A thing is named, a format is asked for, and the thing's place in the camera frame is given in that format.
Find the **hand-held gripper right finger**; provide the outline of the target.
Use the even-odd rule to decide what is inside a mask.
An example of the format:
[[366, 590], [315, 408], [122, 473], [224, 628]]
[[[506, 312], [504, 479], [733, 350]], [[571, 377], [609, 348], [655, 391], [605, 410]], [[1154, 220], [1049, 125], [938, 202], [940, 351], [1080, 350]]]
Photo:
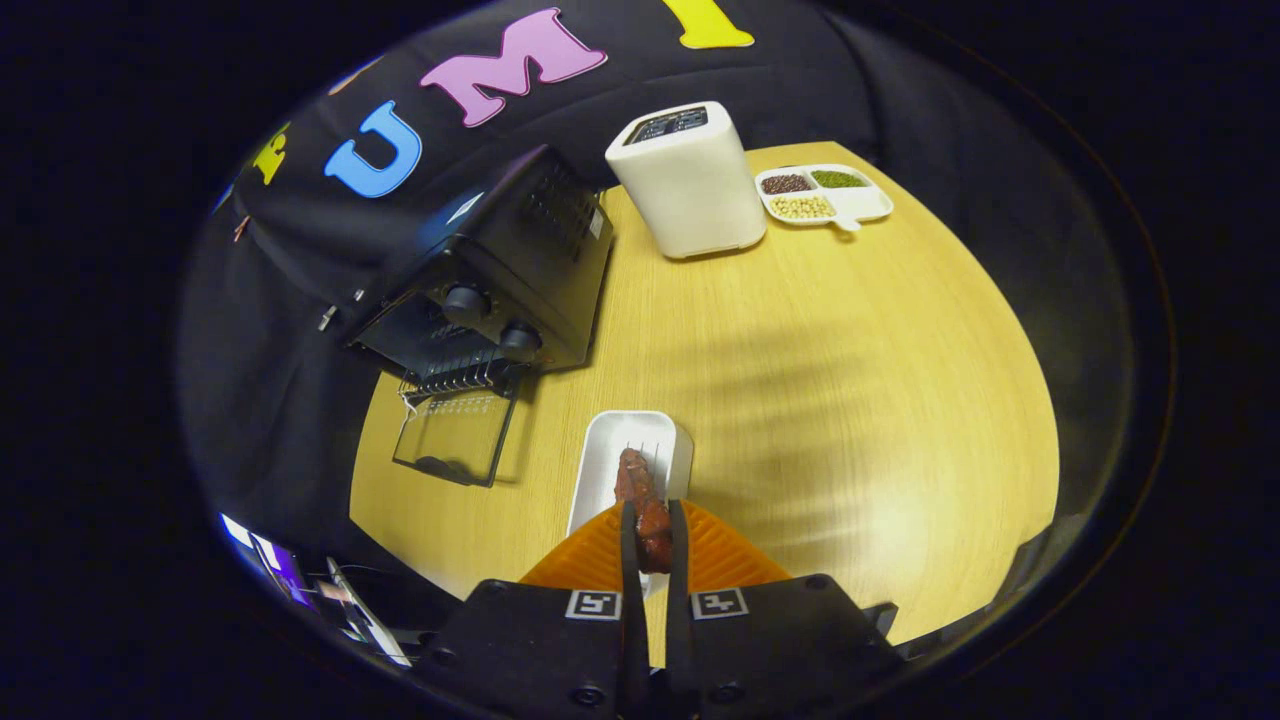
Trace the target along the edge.
[[682, 719], [844, 719], [905, 669], [887, 641], [897, 609], [864, 610], [827, 574], [696, 583], [707, 542], [762, 560], [740, 536], [687, 501], [669, 505], [668, 680]]

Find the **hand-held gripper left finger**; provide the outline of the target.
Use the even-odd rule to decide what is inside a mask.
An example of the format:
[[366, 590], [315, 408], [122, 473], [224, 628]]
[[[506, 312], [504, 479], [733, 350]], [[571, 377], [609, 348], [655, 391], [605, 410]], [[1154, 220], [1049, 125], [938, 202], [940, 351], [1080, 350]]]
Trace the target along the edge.
[[618, 719], [649, 701], [635, 511], [614, 506], [532, 578], [486, 579], [426, 643], [415, 679], [467, 717]]

